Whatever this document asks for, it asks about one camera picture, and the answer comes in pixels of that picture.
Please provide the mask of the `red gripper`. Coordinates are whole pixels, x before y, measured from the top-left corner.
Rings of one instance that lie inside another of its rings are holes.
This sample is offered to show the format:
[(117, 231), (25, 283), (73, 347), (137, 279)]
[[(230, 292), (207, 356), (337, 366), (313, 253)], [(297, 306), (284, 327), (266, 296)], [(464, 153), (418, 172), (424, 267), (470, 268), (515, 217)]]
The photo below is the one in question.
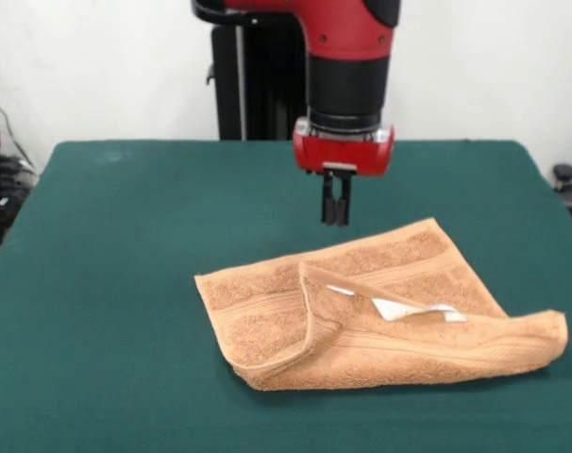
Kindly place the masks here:
[[(358, 176), (383, 176), (395, 145), (395, 129), (380, 126), (370, 133), (339, 135), (320, 131), (306, 117), (298, 118), (293, 132), (294, 156), (298, 166), (308, 172), (325, 170), (353, 172)], [(349, 224), (351, 175), (338, 175), (340, 196), (333, 197), (333, 177), (322, 174), (322, 217), (325, 225), (345, 227)]]

